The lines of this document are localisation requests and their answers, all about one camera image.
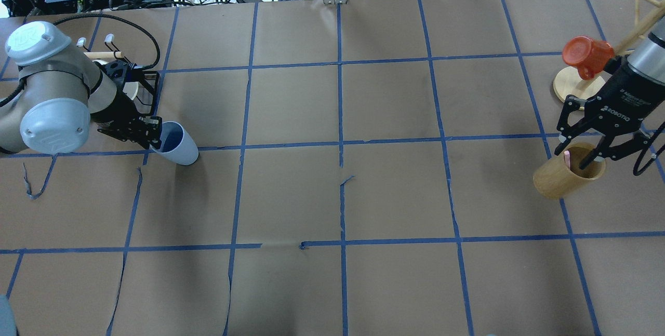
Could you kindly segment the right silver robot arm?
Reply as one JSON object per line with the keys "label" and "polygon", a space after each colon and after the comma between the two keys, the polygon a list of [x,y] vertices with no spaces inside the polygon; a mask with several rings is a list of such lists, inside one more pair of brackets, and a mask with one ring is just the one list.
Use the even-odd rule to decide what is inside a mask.
{"label": "right silver robot arm", "polygon": [[593,161],[604,158],[620,160],[638,152],[633,173],[641,175],[646,170],[641,161],[663,131],[663,126],[655,135],[641,130],[643,120],[664,99],[663,19],[653,26],[646,40],[629,55],[616,54],[606,41],[576,36],[565,45],[562,57],[568,66],[577,69],[584,80],[597,76],[601,71],[608,72],[610,78],[588,99],[572,94],[566,97],[556,125],[560,142],[555,154],[561,154],[575,137],[595,130],[603,137],[580,161],[581,169]]}

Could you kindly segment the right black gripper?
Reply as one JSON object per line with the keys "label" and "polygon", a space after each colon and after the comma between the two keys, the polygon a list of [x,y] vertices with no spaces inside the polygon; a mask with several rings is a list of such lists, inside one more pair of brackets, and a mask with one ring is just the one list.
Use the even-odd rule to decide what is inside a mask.
{"label": "right black gripper", "polygon": [[606,159],[621,160],[637,153],[633,170],[647,170],[656,161],[650,148],[656,134],[634,134],[632,139],[611,146],[615,137],[639,130],[642,121],[659,106],[659,61],[632,61],[614,58],[608,62],[611,77],[600,90],[588,99],[568,95],[563,103],[556,129],[559,144],[554,156],[559,156],[583,132],[596,130],[605,137],[596,146],[588,146],[579,155],[578,168],[586,170],[592,163]]}

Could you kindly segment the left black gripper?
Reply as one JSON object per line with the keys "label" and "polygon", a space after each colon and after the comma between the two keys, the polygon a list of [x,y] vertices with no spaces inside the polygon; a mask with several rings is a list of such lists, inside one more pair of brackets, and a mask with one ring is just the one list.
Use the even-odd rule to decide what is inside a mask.
{"label": "left black gripper", "polygon": [[[97,66],[107,76],[102,66]],[[162,118],[155,115],[141,116],[136,105],[115,83],[112,91],[115,95],[109,106],[97,112],[97,131],[112,139],[139,144],[146,150],[152,147],[159,149],[162,145]]]}

